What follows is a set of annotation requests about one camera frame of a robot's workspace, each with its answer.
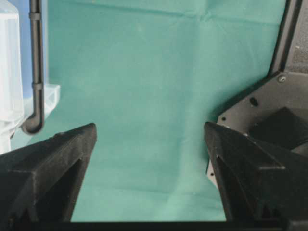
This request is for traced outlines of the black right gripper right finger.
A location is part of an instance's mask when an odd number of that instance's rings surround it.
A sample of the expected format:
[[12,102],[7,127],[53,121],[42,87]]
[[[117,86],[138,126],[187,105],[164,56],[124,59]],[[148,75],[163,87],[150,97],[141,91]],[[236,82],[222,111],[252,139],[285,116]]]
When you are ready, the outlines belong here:
[[227,221],[308,228],[308,158],[206,122],[205,142]]

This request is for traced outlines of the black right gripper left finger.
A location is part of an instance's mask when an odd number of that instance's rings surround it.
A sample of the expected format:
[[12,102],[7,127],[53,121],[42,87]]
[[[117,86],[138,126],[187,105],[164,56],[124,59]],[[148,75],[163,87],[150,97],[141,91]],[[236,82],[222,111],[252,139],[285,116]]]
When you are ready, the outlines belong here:
[[93,123],[0,156],[0,228],[69,222],[97,141]]

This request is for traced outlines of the black right robot arm base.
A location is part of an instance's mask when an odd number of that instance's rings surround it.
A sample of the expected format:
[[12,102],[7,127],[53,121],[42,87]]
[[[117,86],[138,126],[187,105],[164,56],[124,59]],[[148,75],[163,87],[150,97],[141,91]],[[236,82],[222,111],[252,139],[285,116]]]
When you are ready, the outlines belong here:
[[220,126],[287,151],[287,175],[308,177],[308,3],[286,2],[268,76],[219,115]]

